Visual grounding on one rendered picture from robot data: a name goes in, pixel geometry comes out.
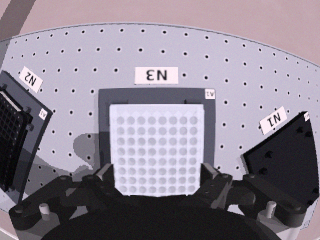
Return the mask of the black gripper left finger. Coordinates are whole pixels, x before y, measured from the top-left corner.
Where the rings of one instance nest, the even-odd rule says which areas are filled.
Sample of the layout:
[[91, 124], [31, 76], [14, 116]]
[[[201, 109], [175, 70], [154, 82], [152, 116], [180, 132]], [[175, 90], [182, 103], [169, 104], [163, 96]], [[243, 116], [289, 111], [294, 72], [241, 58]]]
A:
[[98, 207], [103, 211], [139, 206], [115, 188], [114, 164], [107, 163], [100, 169], [78, 182], [61, 175], [13, 206], [8, 213], [18, 239], [40, 240], [69, 220], [77, 206], [86, 206], [88, 212]]

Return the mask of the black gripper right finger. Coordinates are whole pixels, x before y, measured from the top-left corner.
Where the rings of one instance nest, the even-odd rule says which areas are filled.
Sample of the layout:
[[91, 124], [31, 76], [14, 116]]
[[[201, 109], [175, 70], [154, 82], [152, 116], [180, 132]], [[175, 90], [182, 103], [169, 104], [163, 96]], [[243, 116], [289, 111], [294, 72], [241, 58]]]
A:
[[225, 210], [238, 205], [245, 216], [263, 223], [282, 240], [296, 240], [307, 212], [305, 205], [258, 175], [245, 174], [242, 180], [233, 180], [232, 175], [207, 162], [201, 163], [200, 188], [178, 205]]

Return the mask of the white label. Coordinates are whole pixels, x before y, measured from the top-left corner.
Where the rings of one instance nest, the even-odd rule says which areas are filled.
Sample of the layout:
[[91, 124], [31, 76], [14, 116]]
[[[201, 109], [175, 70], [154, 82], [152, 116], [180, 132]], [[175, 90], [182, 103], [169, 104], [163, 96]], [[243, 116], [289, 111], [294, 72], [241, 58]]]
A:
[[43, 83], [43, 80], [36, 74], [34, 74], [31, 70], [29, 70], [26, 66], [24, 66], [19, 78], [36, 93], [38, 93]]
[[135, 67], [135, 84], [178, 84], [178, 67]]
[[263, 135], [275, 128], [285, 119], [287, 119], [286, 113], [284, 107], [281, 106], [279, 109], [277, 109], [276, 111], [259, 121]]

